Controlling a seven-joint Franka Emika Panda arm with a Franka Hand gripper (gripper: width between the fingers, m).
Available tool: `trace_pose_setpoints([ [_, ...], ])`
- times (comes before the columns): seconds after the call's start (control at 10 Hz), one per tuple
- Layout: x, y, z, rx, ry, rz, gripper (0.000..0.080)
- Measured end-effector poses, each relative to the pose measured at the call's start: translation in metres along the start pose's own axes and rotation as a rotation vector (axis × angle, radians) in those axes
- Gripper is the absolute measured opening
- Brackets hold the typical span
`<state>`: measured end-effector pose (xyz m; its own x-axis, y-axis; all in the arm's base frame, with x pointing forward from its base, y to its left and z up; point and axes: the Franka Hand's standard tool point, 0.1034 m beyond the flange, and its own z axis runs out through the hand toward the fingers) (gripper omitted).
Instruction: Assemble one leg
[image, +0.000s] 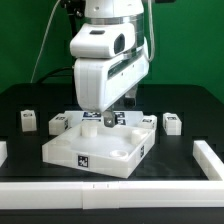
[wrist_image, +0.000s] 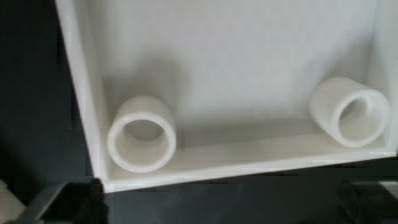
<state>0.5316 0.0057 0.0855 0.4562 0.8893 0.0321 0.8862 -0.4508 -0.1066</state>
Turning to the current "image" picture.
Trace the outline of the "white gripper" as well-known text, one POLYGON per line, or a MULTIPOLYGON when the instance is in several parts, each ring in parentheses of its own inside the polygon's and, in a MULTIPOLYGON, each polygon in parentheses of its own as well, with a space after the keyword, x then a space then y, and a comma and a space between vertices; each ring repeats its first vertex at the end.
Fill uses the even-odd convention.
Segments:
POLYGON ((103 112, 104 125, 114 127, 115 114, 105 110, 148 74, 147 40, 128 58, 124 52, 113 55, 100 44, 74 39, 73 55, 78 104, 86 111, 103 112))

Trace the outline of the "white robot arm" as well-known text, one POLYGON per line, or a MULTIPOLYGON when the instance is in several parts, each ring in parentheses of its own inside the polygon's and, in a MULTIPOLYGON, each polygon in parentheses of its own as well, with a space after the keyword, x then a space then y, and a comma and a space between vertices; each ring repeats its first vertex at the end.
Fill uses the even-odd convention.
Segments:
POLYGON ((135 105, 137 84, 149 70, 141 0, 86 0, 86 22, 70 42, 76 58, 77 101, 85 111, 103 115, 113 127, 113 105, 125 99, 135 105))

